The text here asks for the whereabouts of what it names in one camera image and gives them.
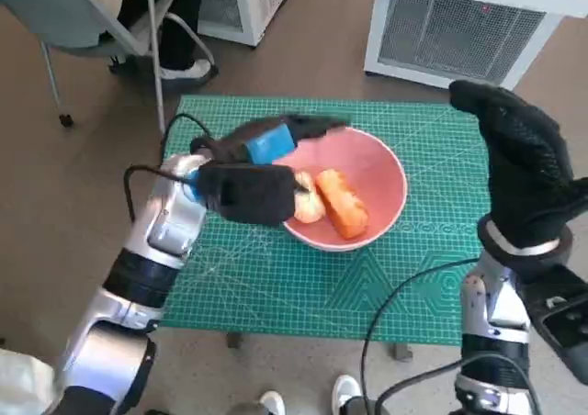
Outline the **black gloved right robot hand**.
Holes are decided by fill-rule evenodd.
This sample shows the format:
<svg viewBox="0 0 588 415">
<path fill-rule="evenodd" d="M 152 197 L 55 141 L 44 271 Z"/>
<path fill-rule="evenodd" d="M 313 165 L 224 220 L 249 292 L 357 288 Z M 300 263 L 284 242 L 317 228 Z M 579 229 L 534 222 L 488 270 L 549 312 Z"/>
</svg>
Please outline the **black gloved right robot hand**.
<svg viewBox="0 0 588 415">
<path fill-rule="evenodd" d="M 477 117 L 489 160 L 491 219 L 517 248 L 556 240 L 587 211 L 587 179 L 576 179 L 558 123 L 513 92 L 456 80 L 450 105 Z"/>
</svg>

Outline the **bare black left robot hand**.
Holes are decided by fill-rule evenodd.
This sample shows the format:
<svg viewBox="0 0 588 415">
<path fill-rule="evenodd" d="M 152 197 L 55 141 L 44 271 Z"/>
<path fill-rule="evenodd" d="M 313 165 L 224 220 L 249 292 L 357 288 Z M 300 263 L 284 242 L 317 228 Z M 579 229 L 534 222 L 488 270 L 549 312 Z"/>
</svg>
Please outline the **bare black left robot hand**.
<svg viewBox="0 0 588 415">
<path fill-rule="evenodd" d="M 332 116 L 283 114 L 255 118 L 217 140 L 213 156 L 221 163 L 272 164 L 294 152 L 301 141 L 317 140 L 348 121 Z"/>
</svg>

